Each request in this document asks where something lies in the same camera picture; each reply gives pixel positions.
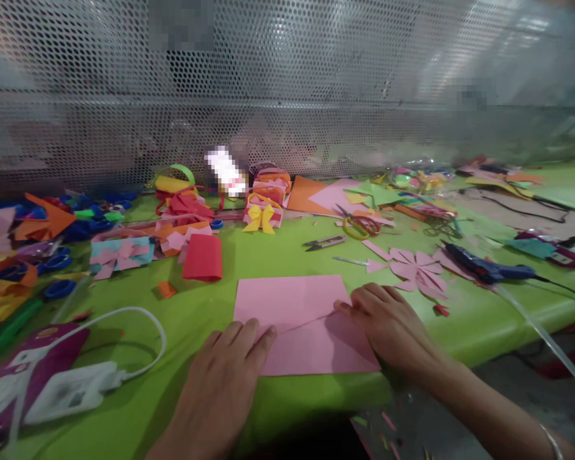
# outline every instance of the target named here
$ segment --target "pink paper flower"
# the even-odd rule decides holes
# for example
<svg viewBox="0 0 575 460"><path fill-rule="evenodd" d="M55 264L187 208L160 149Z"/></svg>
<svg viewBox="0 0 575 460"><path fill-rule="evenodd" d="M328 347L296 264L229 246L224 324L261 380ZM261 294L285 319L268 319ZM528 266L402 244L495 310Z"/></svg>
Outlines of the pink paper flower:
<svg viewBox="0 0 575 460"><path fill-rule="evenodd" d="M422 294L431 298L446 300L443 294L447 290L447 283L438 275L443 273L443 267L432 257L417 251L391 248L390 255L396 262L390 264L395 275L404 278L404 281L394 286L403 291L419 289Z"/></svg>

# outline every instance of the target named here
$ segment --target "bracelet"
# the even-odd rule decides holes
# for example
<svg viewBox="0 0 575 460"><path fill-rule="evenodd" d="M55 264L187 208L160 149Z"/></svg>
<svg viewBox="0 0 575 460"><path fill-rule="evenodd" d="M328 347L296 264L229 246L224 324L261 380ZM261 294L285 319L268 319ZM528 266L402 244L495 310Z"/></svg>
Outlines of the bracelet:
<svg viewBox="0 0 575 460"><path fill-rule="evenodd" d="M540 425L540 426L541 426L541 428L543 428L543 431L545 432L546 436L549 439L549 442L551 443L551 446L554 449L554 454L556 455L556 460L564 460L564 457L562 456L562 451L560 450L560 446L558 446L558 443L556 442L554 437L549 433L549 431L543 425Z"/></svg>

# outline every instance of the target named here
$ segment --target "scissors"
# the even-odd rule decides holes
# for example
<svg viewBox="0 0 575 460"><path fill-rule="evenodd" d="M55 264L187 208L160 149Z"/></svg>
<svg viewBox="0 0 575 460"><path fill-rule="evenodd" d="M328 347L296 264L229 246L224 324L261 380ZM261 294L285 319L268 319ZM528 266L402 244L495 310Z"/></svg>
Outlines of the scissors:
<svg viewBox="0 0 575 460"><path fill-rule="evenodd" d="M381 225L379 225L370 217L356 217L341 208L338 204L337 207L345 216L345 219L343 220L343 230L345 230L345 233L347 233L350 237L355 238L356 240L366 240L369 236L377 236L381 233ZM351 226L355 228L358 233L351 231L348 224L351 224Z"/></svg>

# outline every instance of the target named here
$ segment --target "white plastic tube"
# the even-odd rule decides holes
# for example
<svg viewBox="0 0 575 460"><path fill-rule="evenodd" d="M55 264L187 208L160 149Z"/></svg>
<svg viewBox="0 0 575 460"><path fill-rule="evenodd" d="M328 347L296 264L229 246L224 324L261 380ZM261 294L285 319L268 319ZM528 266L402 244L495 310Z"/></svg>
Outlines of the white plastic tube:
<svg viewBox="0 0 575 460"><path fill-rule="evenodd" d="M537 331L541 339L545 341L548 347L551 348L551 350L558 357L558 359L562 361L564 366L566 366L566 368L573 375L573 377L575 377L575 365L571 362L571 360L564 353L564 351L562 351L562 348L558 346L556 341L552 339L551 335L548 334L548 332L545 329L543 329L543 326L541 326L535 319L531 317L530 313L526 311L524 306L521 303L519 303L516 300L516 298L511 295L509 291L507 291L503 286L500 285L497 286L497 289L498 293L501 294L503 297L505 297L511 303L511 305L513 305L516 308L516 310L520 313L520 315L522 315L524 319L530 323L530 325L534 328L534 330Z"/></svg>
<svg viewBox="0 0 575 460"><path fill-rule="evenodd" d="M34 368L36 367L36 364L45 357L45 355L49 352L49 350L51 350L53 347L57 346L59 343L65 341L67 338L72 337L73 335L77 334L78 332L82 331L83 329L91 326L92 324L95 324L99 321L102 321L105 318L108 318L109 316L113 316L117 313L122 313L122 312L126 312L126 311L137 311L140 313L143 313L145 316L149 317L149 319L153 322L153 324L158 328L158 331L160 332L160 338L162 340L162 345L160 348L160 352L158 353L158 356L156 356L156 358L148 365L146 365L145 367L143 367L142 369L139 369L138 371L135 372L131 372L130 374L125 374L124 375L124 380L129 380L131 378L134 377L138 377L141 374L144 374L145 372L147 372L149 369L151 369L162 357L162 355L164 354L164 352L166 351L166 333L164 332L164 328L162 327L162 325L160 324L160 322L158 321L158 319L152 315L150 312L148 312L145 309L142 309L140 307L124 307L109 313L106 313L102 316L98 316L97 318L92 319L91 321L88 321L87 323L79 326L76 329L73 329L72 331L68 332L67 334L64 334L62 337L60 337L58 340L56 340L55 342L53 342L51 345L48 345L45 348L45 353L43 354L42 357L37 358L35 361L30 362L30 365L28 366L27 370L26 370L26 375L25 378L21 380L20 385L19 385L19 392L17 394L17 398L15 400L15 409L13 410L13 418L11 419L11 427L8 433L8 446L6 448L6 456L9 460L15 460L15 446L17 444L17 438L19 437L19 425L21 423L21 418L23 416L23 411L24 411L24 400L26 398L26 394L27 394L27 386L30 383L30 379L32 378L32 372L34 372Z"/></svg>

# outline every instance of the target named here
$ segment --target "perforated metal sheet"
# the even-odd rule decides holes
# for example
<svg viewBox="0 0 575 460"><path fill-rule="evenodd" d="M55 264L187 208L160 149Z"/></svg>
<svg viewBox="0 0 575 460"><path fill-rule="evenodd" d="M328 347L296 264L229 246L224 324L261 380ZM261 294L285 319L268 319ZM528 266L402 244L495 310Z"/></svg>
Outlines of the perforated metal sheet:
<svg viewBox="0 0 575 460"><path fill-rule="evenodd" d="M324 177L575 157L575 8L149 1L0 0L1 190L202 178L218 144Z"/></svg>

